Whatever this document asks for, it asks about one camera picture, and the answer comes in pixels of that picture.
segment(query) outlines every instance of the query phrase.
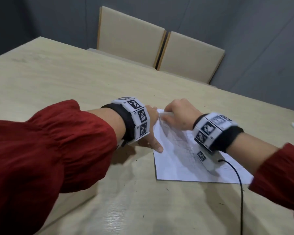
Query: person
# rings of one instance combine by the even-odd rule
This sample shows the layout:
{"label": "person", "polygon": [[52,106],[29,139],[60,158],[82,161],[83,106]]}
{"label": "person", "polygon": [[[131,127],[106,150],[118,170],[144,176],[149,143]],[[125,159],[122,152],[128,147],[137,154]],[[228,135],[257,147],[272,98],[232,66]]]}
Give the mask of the person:
{"label": "person", "polygon": [[[152,127],[156,108],[147,106],[150,134],[145,143],[163,147]],[[174,100],[162,120],[192,130],[202,113],[186,99]],[[59,193],[87,189],[102,179],[126,132],[110,108],[81,111],[74,100],[48,106],[26,122],[0,121],[0,234],[33,234],[49,215]],[[254,179],[250,189],[294,210],[294,146],[282,149],[240,133],[226,152]]]}

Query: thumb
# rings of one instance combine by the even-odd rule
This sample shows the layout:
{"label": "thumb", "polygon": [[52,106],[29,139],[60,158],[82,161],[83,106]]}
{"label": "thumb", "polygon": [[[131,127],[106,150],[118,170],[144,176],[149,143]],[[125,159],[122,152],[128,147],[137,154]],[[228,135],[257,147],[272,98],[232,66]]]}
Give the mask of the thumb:
{"label": "thumb", "polygon": [[161,119],[165,122],[168,123],[168,125],[170,126],[174,126],[175,125],[175,118],[174,116],[171,116],[171,115],[162,115],[161,116]]}
{"label": "thumb", "polygon": [[163,152],[163,147],[158,142],[158,140],[155,138],[154,134],[151,132],[147,136],[145,136],[145,139],[149,142],[152,149],[156,150],[159,153]]}

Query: table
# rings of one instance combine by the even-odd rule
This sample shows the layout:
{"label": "table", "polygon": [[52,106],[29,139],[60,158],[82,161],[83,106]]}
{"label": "table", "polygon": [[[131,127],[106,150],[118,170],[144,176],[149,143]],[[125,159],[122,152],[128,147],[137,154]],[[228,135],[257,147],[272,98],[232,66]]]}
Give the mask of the table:
{"label": "table", "polygon": [[[294,144],[292,110],[42,37],[0,56],[0,119],[25,121],[67,99],[89,110],[125,95],[159,108],[187,98],[269,143]],[[135,155],[118,164],[120,154]],[[95,197],[39,233],[239,234],[239,185],[156,181],[148,148],[118,152],[95,186]],[[244,190],[245,234],[294,234],[292,211]]]}

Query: forearm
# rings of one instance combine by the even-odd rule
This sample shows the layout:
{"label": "forearm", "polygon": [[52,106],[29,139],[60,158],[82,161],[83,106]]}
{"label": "forearm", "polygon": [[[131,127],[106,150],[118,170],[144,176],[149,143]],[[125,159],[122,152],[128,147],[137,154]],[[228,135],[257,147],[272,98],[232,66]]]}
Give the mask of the forearm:
{"label": "forearm", "polygon": [[226,152],[251,174],[254,174],[259,166],[277,150],[279,150],[277,147],[267,142],[241,133]]}
{"label": "forearm", "polygon": [[126,128],[123,119],[117,112],[110,108],[88,110],[88,112],[97,115],[113,128],[117,137],[117,142],[123,138]]}

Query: red sleeve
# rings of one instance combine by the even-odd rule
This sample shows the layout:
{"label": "red sleeve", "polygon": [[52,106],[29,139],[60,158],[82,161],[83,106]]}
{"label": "red sleeve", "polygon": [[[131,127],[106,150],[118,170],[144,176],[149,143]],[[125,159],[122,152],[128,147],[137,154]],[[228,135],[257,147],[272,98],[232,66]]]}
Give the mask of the red sleeve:
{"label": "red sleeve", "polygon": [[294,210],[294,146],[287,143],[268,158],[255,173],[249,189]]}
{"label": "red sleeve", "polygon": [[33,234],[59,193],[103,178],[117,145],[114,130],[74,100],[27,122],[0,121],[0,234]]}

